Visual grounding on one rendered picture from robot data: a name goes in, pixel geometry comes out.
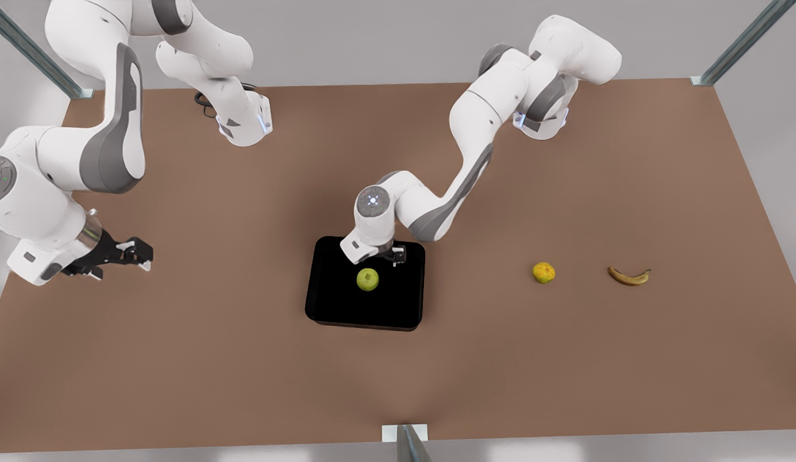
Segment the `brown spotted banana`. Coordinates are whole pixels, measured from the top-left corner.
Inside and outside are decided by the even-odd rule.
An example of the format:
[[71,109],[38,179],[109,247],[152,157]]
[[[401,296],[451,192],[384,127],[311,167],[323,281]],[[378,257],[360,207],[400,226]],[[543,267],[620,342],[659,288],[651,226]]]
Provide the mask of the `brown spotted banana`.
[[642,286],[642,284],[646,284],[650,277],[650,272],[652,272],[652,268],[644,270],[641,272],[640,275],[636,276],[629,276],[620,272],[616,268],[610,266],[607,268],[607,272],[609,275],[618,283],[623,284],[624,286]]

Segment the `silver frame post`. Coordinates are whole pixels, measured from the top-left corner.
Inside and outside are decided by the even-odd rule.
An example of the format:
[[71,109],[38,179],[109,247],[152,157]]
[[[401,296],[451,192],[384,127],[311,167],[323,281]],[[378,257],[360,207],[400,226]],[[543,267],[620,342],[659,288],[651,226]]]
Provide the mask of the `silver frame post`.
[[396,462],[432,462],[426,448],[427,424],[395,424],[381,427],[381,441],[396,444]]
[[90,99],[92,89],[82,88],[66,71],[45,53],[10,16],[0,8],[0,35],[22,56],[25,56],[50,82],[69,99]]
[[689,78],[691,85],[714,87],[795,4],[796,0],[771,0],[713,64],[702,74]]

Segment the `black square tray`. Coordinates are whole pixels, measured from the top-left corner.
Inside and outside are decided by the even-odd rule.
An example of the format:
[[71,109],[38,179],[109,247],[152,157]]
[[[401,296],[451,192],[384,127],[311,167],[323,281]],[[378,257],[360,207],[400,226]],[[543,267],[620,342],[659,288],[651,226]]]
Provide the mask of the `black square tray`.
[[[398,241],[406,247],[407,260],[394,267],[381,257],[354,265],[341,249],[341,237],[324,236],[316,241],[308,284],[305,313],[323,325],[412,331],[421,322],[426,268],[426,249],[420,243]],[[363,268],[380,275],[373,291],[357,287]]]

